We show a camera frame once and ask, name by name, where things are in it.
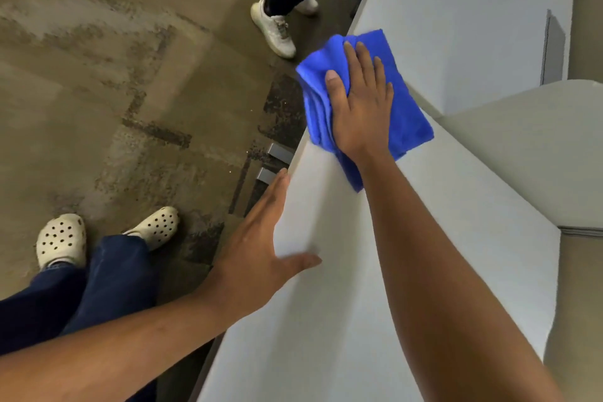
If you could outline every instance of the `blue towel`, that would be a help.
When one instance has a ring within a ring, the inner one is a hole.
[[[331,129],[331,104],[324,83],[324,75],[327,71],[335,70],[343,80],[346,93],[350,92],[350,73],[343,49],[346,40],[352,46],[356,46],[356,42],[361,41],[370,51],[371,58],[379,56],[385,68],[385,78],[394,85],[394,101],[391,105],[389,125],[389,151],[394,159],[397,161],[407,151],[433,139],[433,129],[412,99],[402,76],[396,69],[396,61],[381,29],[358,36],[335,35],[327,41],[323,49],[313,52],[304,59],[297,67],[297,72],[303,88],[310,139],[314,144],[337,156],[352,187],[360,192],[364,186],[356,164],[335,145]]]

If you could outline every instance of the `concrete floor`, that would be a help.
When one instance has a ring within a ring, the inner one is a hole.
[[[92,247],[164,204],[183,224],[155,255],[161,301],[200,283],[262,192],[271,140],[294,148],[305,127],[294,64],[249,20],[255,1],[0,0],[0,298],[37,272],[51,217],[82,215]],[[598,1],[575,0],[572,78],[603,82]],[[290,19],[298,57],[347,32],[357,0],[319,2],[319,19]],[[602,242],[564,239],[547,364],[570,401],[603,392],[601,267]],[[204,356],[168,371],[159,399],[186,400]]]

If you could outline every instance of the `white sneaker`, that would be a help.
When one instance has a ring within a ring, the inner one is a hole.
[[[35,253],[40,269],[59,261],[85,267],[86,228],[82,218],[69,213],[51,219],[38,234]]]
[[[285,59],[296,55],[296,46],[289,35],[288,25],[284,16],[268,16],[264,11],[264,2],[260,0],[252,5],[251,15],[253,22],[260,28],[268,46],[276,54]]]
[[[163,207],[147,217],[135,228],[125,231],[125,236],[138,236],[147,242],[150,251],[159,248],[174,237],[178,228],[178,210],[174,207]]]
[[[296,10],[305,16],[314,16],[318,13],[318,2],[316,0],[304,0],[296,5]]]

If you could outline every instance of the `hand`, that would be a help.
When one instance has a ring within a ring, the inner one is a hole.
[[[197,292],[209,297],[231,323],[259,310],[289,279],[319,265],[320,257],[301,253],[280,259],[274,253],[274,227],[283,214],[290,177],[282,169],[222,248]]]
[[[381,59],[374,65],[366,46],[361,42],[356,51],[344,44],[350,68],[350,95],[334,70],[324,79],[333,108],[333,135],[340,150],[356,165],[375,155],[389,156],[389,115],[394,88],[385,82]]]

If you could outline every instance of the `black sock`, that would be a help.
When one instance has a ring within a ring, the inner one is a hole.
[[[272,12],[270,11],[270,0],[264,0],[264,13],[266,16],[272,16]]]

